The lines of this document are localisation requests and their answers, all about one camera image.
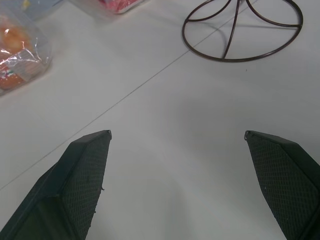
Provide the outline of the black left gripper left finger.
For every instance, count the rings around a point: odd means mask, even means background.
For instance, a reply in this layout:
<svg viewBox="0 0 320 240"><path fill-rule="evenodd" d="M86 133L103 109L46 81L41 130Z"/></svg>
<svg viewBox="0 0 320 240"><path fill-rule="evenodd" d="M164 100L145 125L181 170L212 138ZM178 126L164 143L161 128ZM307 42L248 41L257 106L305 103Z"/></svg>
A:
<svg viewBox="0 0 320 240"><path fill-rule="evenodd" d="M33 185L0 240L85 240L103 191L112 133L102 130L71 142Z"/></svg>

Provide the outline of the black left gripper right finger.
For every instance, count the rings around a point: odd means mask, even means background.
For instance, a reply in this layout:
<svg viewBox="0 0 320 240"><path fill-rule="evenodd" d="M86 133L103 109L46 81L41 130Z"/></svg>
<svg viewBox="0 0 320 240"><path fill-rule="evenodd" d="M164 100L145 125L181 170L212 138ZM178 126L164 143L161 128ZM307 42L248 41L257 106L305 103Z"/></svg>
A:
<svg viewBox="0 0 320 240"><path fill-rule="evenodd" d="M297 143L245 132L261 192L287 240L320 240L320 165Z"/></svg>

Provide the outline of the clear plastic bag of orange toys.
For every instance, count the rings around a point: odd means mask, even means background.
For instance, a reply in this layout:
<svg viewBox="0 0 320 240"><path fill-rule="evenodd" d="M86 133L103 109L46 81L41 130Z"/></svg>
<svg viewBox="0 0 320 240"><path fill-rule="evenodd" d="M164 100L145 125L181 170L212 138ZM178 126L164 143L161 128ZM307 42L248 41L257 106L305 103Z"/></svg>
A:
<svg viewBox="0 0 320 240"><path fill-rule="evenodd" d="M51 61L52 48L35 23L0 2L0 96L37 79Z"/></svg>

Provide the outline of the clear bag with red items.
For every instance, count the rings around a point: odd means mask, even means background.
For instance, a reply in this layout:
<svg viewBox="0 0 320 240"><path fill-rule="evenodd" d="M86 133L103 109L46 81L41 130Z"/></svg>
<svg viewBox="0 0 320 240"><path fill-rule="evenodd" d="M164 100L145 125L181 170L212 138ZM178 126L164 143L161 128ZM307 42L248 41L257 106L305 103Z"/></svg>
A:
<svg viewBox="0 0 320 240"><path fill-rule="evenodd" d="M123 14L146 0L70 0L83 10L96 13Z"/></svg>

